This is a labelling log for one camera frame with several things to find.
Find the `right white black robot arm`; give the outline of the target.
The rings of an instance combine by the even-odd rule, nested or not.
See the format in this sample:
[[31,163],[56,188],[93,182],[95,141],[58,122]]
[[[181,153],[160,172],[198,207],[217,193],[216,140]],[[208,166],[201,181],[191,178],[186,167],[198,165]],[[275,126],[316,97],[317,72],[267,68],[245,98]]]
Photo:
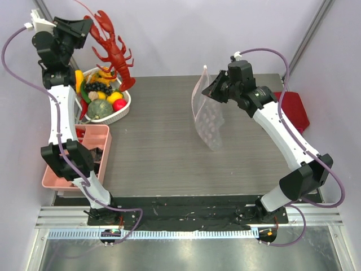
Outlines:
[[286,204],[297,201],[325,184],[333,159],[321,155],[308,145],[297,129],[279,109],[275,94],[267,86],[257,86],[252,66],[246,60],[234,60],[221,70],[202,94],[219,103],[233,100],[276,144],[290,173],[281,178],[276,188],[257,199],[255,217],[267,223]]

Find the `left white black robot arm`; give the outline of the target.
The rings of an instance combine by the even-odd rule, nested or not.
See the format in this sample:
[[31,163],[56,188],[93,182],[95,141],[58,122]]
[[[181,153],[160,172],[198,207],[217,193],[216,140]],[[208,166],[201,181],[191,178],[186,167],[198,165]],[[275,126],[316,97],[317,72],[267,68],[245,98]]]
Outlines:
[[41,147],[41,156],[58,177],[77,186],[86,196],[90,218],[114,225],[120,211],[94,172],[92,153],[78,141],[74,119],[76,75],[69,63],[74,51],[83,48],[92,24],[91,19],[55,17],[47,21],[32,14],[36,31],[32,44],[40,57],[38,64],[51,106],[51,133],[48,145]]

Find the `red plastic lobster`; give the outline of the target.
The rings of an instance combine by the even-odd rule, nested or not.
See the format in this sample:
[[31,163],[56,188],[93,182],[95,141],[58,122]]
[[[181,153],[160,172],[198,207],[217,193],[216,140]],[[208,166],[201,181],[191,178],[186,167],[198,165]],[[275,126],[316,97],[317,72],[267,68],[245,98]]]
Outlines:
[[108,56],[102,57],[97,52],[95,47],[92,47],[95,55],[102,62],[109,62],[110,66],[108,68],[103,68],[99,65],[97,67],[106,74],[109,74],[105,79],[113,80],[116,79],[118,75],[121,77],[121,85],[119,87],[120,92],[125,92],[131,89],[136,83],[136,79],[130,75],[129,68],[134,65],[134,58],[131,52],[131,49],[127,49],[124,41],[120,36],[117,36],[118,41],[121,43],[122,47],[119,48],[116,43],[115,30],[112,24],[112,21],[108,15],[102,11],[98,10],[96,14],[92,14],[93,19],[99,24],[102,31],[109,34],[108,38],[103,38],[99,29],[95,26],[93,19],[85,15],[84,19],[90,19],[93,24],[90,29],[90,34],[93,39],[107,52]]

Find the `clear zip top bag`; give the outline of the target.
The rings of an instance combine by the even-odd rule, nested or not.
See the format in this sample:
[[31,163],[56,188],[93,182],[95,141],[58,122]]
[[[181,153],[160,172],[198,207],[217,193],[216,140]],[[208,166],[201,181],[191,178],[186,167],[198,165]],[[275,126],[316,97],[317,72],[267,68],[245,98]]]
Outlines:
[[207,65],[204,65],[202,74],[192,91],[191,109],[200,139],[212,151],[219,151],[223,146],[219,130],[224,124],[221,104],[201,93],[212,82]]

